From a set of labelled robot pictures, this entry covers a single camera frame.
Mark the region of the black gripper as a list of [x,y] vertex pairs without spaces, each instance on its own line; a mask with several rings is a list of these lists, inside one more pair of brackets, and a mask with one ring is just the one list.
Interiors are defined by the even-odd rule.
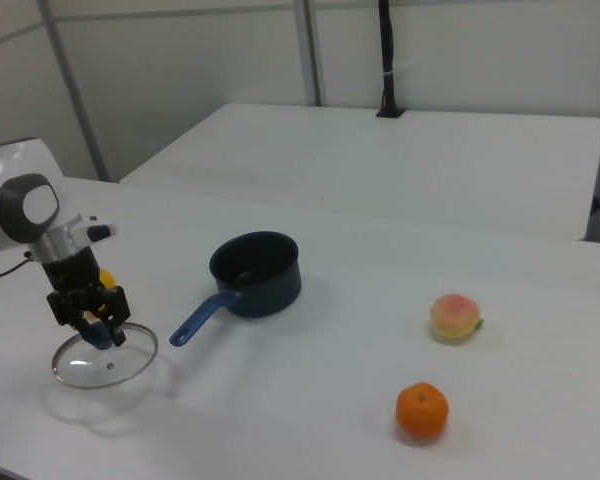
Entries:
[[84,318],[84,313],[90,312],[107,325],[116,347],[126,341],[123,325],[130,318],[130,309],[124,289],[102,283],[101,269],[90,247],[42,267],[53,288],[47,301],[59,325],[76,325],[84,341],[98,345],[100,321]]

